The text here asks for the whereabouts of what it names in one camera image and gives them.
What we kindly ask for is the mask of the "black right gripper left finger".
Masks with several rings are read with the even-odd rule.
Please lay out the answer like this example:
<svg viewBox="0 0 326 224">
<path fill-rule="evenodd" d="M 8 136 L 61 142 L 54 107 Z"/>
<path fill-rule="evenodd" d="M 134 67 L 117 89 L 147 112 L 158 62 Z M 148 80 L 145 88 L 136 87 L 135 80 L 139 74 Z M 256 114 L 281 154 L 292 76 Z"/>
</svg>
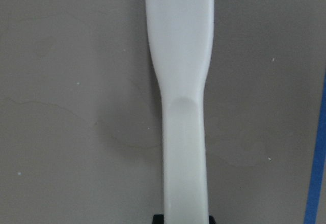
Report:
<svg viewBox="0 0 326 224">
<path fill-rule="evenodd" d="M 153 215 L 152 224 L 164 224 L 164 215 L 163 214 Z"/>
</svg>

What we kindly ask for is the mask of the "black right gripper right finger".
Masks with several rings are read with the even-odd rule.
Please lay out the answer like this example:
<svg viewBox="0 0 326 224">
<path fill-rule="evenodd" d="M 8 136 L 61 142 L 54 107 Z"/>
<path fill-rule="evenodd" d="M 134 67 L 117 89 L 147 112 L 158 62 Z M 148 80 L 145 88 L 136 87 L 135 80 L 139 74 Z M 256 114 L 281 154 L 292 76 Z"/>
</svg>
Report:
<svg viewBox="0 0 326 224">
<path fill-rule="evenodd" d="M 209 216 L 209 224 L 216 224 L 215 218 L 212 215 Z"/>
</svg>

